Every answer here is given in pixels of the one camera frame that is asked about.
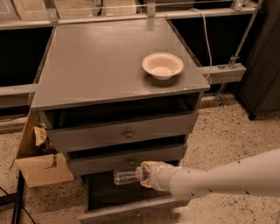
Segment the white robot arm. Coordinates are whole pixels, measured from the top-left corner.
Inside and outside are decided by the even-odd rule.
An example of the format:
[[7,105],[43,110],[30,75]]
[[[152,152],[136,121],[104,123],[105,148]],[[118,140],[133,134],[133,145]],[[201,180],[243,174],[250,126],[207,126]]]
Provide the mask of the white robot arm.
[[168,192],[179,200],[192,200],[210,193],[280,196],[280,149],[247,157],[208,170],[144,161],[148,172],[142,186]]

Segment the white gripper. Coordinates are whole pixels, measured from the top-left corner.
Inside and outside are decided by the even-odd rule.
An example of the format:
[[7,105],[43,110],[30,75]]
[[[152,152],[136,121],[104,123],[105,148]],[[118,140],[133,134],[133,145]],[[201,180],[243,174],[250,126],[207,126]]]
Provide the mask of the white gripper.
[[170,191],[169,178],[174,172],[172,165],[164,162],[143,161],[140,166],[150,173],[150,180],[141,181],[141,186],[162,192]]

